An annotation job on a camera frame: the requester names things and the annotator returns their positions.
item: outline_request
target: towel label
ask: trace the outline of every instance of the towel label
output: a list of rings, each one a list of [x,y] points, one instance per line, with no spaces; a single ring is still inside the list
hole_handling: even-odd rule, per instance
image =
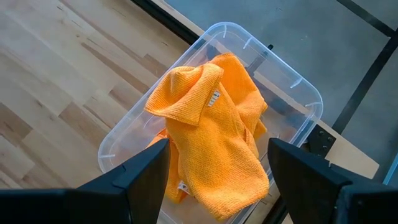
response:
[[[185,193],[191,195],[191,192],[189,191],[188,186],[182,180],[178,184],[177,189],[180,189],[180,190],[184,191]]]
[[[213,96],[211,96],[210,102],[207,106],[213,106],[214,102],[220,97],[221,93],[218,90],[215,90]]]

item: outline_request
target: gray concrete floor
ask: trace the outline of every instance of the gray concrete floor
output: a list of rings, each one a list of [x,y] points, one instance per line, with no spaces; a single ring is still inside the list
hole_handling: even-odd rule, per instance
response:
[[[336,121],[389,38],[335,0],[166,0],[202,29],[216,22],[243,26],[320,91],[322,120]],[[398,1],[354,0],[391,28]],[[382,181],[398,151],[398,53],[383,69],[343,136],[381,165]],[[398,186],[398,174],[392,184]]]

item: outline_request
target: microfiber cloth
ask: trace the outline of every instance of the microfiber cloth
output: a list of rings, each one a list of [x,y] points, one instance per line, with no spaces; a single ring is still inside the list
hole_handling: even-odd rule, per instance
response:
[[[233,54],[169,71],[145,106],[165,118],[165,130],[153,142],[170,138],[166,196],[181,201],[186,196],[178,189],[182,180],[217,220],[265,197],[269,181],[255,138],[266,132],[259,120],[266,108]]]

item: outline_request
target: orange cloth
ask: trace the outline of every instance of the orange cloth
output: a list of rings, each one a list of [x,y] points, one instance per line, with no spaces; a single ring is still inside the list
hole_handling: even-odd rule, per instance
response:
[[[265,197],[269,181],[254,136],[266,131],[259,121],[266,108],[233,54],[166,74],[145,107],[165,117],[167,133],[157,138],[171,139],[166,195],[174,202],[183,199],[185,194],[177,189],[183,180],[217,220]]]

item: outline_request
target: plastic container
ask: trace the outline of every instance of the plastic container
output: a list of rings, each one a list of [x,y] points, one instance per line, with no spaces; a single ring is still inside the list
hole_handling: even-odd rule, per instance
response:
[[[270,183],[273,176],[267,162],[270,137],[300,146],[319,120],[323,111],[318,90],[278,56],[239,25],[220,22],[211,26],[171,68],[199,66],[215,55],[234,53],[246,67],[269,105],[262,115],[268,133],[257,141],[261,163]],[[101,170],[107,172],[144,150],[164,128],[164,119],[145,112],[144,105],[158,82],[137,102],[105,137],[98,151]],[[235,214],[224,223],[242,223],[254,205]],[[181,204],[164,198],[158,223],[217,223],[194,198]]]

